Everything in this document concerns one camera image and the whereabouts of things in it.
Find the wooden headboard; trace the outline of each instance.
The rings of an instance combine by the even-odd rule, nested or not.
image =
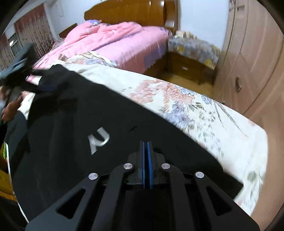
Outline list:
[[[162,26],[177,30],[178,0],[108,0],[85,12],[85,20],[103,23],[137,22],[141,26]]]

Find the pink bed sheet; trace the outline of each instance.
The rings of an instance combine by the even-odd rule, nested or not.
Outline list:
[[[166,52],[170,31],[157,26],[145,26],[142,31],[96,50],[119,68],[143,74]]]
[[[49,66],[58,59],[60,54],[70,58],[75,54],[93,51],[140,31],[142,31],[142,26],[135,22],[122,22],[109,26],[106,24],[93,26],[90,22],[85,22],[74,28],[67,35],[63,45],[46,54],[35,68]]]

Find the triangular cutout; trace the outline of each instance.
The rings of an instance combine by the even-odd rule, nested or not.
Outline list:
[[[72,219],[85,192],[86,192],[86,189],[80,189],[65,204],[63,204],[59,209],[57,209],[57,213],[59,213],[60,215],[68,219]]]
[[[206,190],[217,216],[231,211],[231,207],[211,187],[206,187]]]

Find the white logo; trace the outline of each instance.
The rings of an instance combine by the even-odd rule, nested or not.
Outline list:
[[[93,134],[88,136],[91,148],[91,155],[93,155],[97,151],[97,146],[102,147],[109,141],[109,134],[101,127],[97,130],[97,132],[104,138],[104,141],[100,141],[96,139]]]

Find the white floral fabric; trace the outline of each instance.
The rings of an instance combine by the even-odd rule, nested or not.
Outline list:
[[[247,214],[252,214],[268,157],[267,135],[262,128],[219,102],[163,80],[99,64],[61,60],[55,64],[107,86],[178,127],[211,153],[224,171],[243,183],[235,202]],[[19,108],[26,118],[33,96],[29,93]]]

